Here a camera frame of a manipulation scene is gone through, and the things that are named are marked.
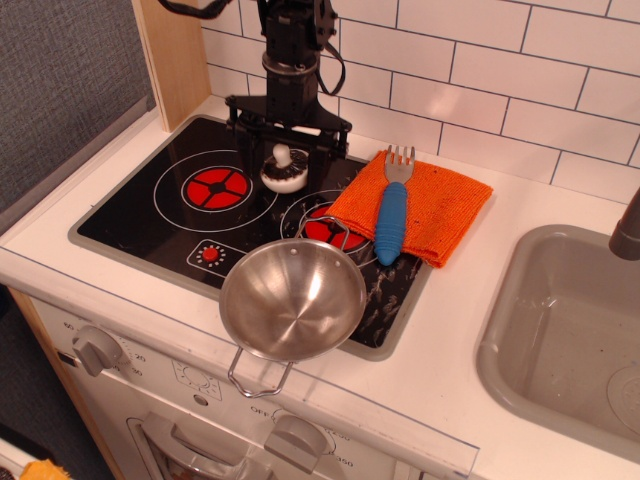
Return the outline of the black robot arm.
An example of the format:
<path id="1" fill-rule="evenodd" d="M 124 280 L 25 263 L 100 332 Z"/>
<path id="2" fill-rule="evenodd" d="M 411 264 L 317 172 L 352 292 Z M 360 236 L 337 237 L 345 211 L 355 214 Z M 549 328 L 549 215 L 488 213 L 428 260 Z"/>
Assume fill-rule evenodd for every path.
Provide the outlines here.
<path id="1" fill-rule="evenodd" d="M 329 112 L 318 94 L 337 94 L 321 78 L 321 52 L 343 59 L 330 44 L 337 13 L 329 1 L 260 1 L 266 49 L 262 65 L 266 93 L 229 96 L 227 126 L 244 168 L 271 191 L 297 192 L 322 182 L 331 161 L 346 156 L 352 125 Z"/>

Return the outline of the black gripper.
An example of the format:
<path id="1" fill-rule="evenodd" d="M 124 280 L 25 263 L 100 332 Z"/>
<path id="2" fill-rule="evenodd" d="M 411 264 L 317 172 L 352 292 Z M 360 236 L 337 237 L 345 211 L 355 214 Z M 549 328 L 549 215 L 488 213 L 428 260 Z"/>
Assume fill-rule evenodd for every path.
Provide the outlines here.
<path id="1" fill-rule="evenodd" d="M 227 127 L 234 133 L 243 170 L 248 175 L 259 173 L 256 150 L 260 138 L 303 147 L 310 150 L 307 189 L 319 191 L 332 156 L 347 154 L 351 123 L 320 104 L 317 63 L 306 67 L 266 62 L 264 67 L 264 95 L 225 99 Z"/>

